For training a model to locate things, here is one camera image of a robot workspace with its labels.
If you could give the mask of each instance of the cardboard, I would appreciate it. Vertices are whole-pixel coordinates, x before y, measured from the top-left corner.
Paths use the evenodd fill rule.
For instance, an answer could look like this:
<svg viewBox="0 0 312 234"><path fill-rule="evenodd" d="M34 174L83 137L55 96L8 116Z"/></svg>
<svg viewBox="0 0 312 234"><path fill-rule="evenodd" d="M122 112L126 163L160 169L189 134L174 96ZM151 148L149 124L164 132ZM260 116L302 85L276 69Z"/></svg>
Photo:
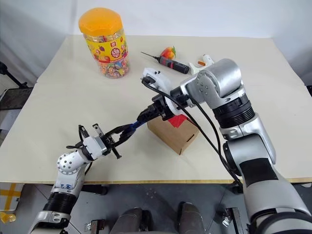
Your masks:
<svg viewBox="0 0 312 234"><path fill-rule="evenodd" d="M181 155L195 140L199 132L199 129L188 119L178 128L172 126L168 121L163 121L161 117L154 118L147 122L147 126L178 155Z"/></svg>

